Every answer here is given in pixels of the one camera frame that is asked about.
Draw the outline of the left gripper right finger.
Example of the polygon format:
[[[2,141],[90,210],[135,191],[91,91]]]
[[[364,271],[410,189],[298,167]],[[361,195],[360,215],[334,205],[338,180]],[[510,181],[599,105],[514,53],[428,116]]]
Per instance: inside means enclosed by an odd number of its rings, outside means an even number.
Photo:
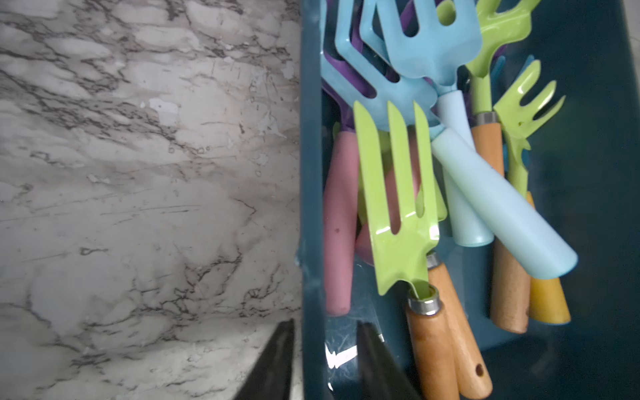
[[[422,398],[396,365],[372,323],[358,322],[357,350],[363,399]]]

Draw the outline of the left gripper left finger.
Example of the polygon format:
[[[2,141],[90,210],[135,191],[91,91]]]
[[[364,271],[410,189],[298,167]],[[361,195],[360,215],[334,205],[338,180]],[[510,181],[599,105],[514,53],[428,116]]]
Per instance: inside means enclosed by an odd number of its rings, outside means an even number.
[[[279,323],[234,399],[289,400],[294,344],[294,320]]]

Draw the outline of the light blue fork rake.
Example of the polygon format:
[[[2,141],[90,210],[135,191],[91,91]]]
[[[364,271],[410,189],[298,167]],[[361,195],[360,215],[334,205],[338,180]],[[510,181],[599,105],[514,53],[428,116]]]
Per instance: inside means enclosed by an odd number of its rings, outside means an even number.
[[[362,62],[367,59],[360,51],[356,50],[351,40],[353,14],[353,2],[338,2],[334,45],[339,55],[351,67],[353,67],[353,62]],[[373,117],[378,130],[383,173],[386,178],[388,170],[393,168],[391,140],[388,131],[388,104],[394,104],[394,102],[390,101],[386,95],[378,94],[376,90],[374,97],[365,97],[349,81],[341,83],[338,91],[352,108],[356,102],[360,102]],[[411,101],[409,105],[401,108],[394,104],[403,115],[408,135],[415,134],[413,112],[415,104],[418,103]],[[446,152],[453,150],[456,142],[456,139],[452,137],[438,137],[431,141],[433,162],[439,161]],[[498,236],[498,239],[525,270],[535,278],[556,278],[571,271],[578,261],[575,251],[505,178],[501,177],[478,153],[477,155],[474,158],[469,153],[456,154],[447,165],[452,169],[451,176],[456,180],[457,187],[481,220]]]

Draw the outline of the teal plastic storage box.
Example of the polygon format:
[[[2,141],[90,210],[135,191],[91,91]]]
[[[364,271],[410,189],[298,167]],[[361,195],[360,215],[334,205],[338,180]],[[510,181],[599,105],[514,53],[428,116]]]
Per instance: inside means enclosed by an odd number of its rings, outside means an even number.
[[[417,381],[400,283],[379,296],[373,268],[354,266],[349,315],[324,310],[321,190],[338,107],[323,94],[320,4],[303,1],[301,233],[303,396],[359,399],[358,362],[333,355],[356,348],[359,321],[374,323],[409,380]],[[572,315],[554,327],[531,323],[524,335],[488,319],[491,250],[456,248],[443,230],[438,252],[463,274],[464,301],[493,381],[494,399],[636,399],[639,396],[639,100],[625,7],[620,1],[543,1],[533,31],[509,46],[502,80],[526,56],[541,61],[540,83],[558,83],[566,100],[530,138],[528,186],[543,217],[576,250],[562,277]]]

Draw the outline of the light blue hand rake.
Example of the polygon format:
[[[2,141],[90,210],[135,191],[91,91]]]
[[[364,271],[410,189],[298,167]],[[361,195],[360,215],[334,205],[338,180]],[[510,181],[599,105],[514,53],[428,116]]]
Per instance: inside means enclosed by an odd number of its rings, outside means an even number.
[[[428,141],[456,139],[453,150],[441,156],[450,223],[456,244],[476,248],[490,244],[493,232],[457,187],[447,165],[456,154],[476,158],[463,95],[457,88],[458,68],[472,61],[482,47],[475,3],[456,1],[450,25],[440,22],[433,1],[413,4],[418,31],[406,35],[395,1],[365,1],[359,25],[361,39],[399,76],[389,81],[365,59],[352,65],[380,95],[401,108],[411,101],[420,105],[428,120]]]

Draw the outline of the purple fork pink handle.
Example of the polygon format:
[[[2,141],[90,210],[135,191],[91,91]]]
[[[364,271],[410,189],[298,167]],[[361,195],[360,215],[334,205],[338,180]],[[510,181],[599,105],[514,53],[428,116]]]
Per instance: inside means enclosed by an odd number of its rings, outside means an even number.
[[[338,87],[348,80],[347,68],[329,54],[322,55],[323,88],[338,102],[343,126],[333,139],[333,152],[323,191],[323,261],[326,312],[344,316],[351,308],[354,245],[358,218],[358,140],[353,113],[339,96]]]

